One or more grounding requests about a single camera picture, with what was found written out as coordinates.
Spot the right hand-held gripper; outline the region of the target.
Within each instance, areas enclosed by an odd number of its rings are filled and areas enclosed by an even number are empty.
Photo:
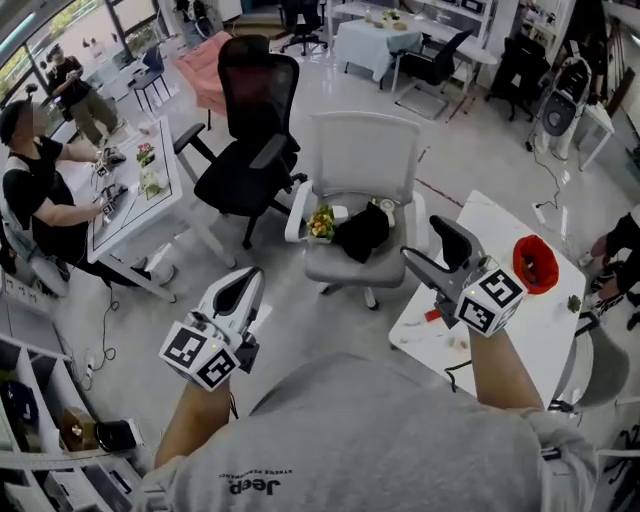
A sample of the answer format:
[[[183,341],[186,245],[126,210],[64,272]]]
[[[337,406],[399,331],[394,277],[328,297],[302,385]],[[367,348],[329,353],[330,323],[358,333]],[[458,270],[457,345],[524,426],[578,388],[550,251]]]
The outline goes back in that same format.
[[[515,314],[526,289],[491,256],[481,257],[478,238],[459,223],[431,215],[448,268],[422,252],[402,247],[406,267],[428,288],[436,290],[434,308],[449,329],[464,323],[484,337],[502,329]]]

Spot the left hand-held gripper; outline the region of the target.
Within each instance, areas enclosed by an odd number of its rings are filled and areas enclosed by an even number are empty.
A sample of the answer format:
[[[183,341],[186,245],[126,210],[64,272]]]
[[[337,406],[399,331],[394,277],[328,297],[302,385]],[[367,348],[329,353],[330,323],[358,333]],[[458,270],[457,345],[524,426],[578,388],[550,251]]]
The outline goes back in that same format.
[[[260,349],[250,326],[265,284],[261,268],[240,269],[213,283],[199,307],[173,323],[160,359],[206,391],[216,390],[237,371],[250,373]]]

